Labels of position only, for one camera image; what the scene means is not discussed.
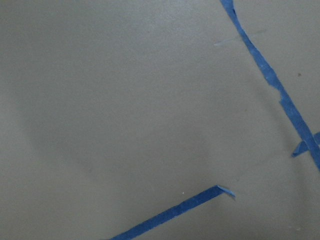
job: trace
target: gray floor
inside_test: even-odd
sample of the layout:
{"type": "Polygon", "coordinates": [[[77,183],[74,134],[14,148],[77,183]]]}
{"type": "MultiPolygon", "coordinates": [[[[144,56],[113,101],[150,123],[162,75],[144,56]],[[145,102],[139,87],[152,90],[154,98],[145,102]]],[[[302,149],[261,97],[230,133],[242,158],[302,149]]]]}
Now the gray floor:
{"type": "MultiPolygon", "coordinates": [[[[235,0],[320,131],[320,5],[235,0]]],[[[320,174],[218,0],[0,3],[0,239],[320,238],[320,174]]]]}

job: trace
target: blue line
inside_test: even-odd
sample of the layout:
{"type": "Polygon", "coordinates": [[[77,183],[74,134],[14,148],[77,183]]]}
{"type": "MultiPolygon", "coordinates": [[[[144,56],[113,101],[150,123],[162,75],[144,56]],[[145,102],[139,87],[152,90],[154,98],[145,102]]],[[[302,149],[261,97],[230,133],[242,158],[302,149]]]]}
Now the blue line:
{"type": "Polygon", "coordinates": [[[220,194],[226,193],[232,197],[235,197],[235,194],[228,190],[225,189],[219,185],[215,185],[198,195],[195,195],[188,200],[183,201],[179,205],[176,205],[172,208],[169,208],[168,210],[150,218],[147,221],[144,221],[140,223],[139,225],[131,228],[130,230],[123,232],[110,240],[131,240],[134,239],[135,237],[189,211],[190,209],[193,209],[217,196],[220,194]]]}
{"type": "Polygon", "coordinates": [[[260,71],[262,72],[265,80],[268,82],[269,85],[273,86],[275,89],[277,89],[280,92],[280,95],[281,95],[280,104],[283,110],[285,111],[286,115],[292,122],[294,128],[298,132],[302,141],[305,142],[305,145],[307,149],[310,151],[315,165],[320,170],[320,148],[314,136],[312,135],[309,127],[303,120],[301,114],[299,113],[298,109],[294,105],[293,101],[291,100],[284,86],[281,84],[275,71],[272,69],[269,63],[265,60],[265,58],[262,56],[259,50],[250,41],[245,30],[241,27],[235,11],[233,0],[220,0],[220,2],[223,5],[225,11],[228,13],[230,19],[232,20],[236,30],[240,34],[250,54],[253,56],[254,61],[259,67],[260,71]]]}

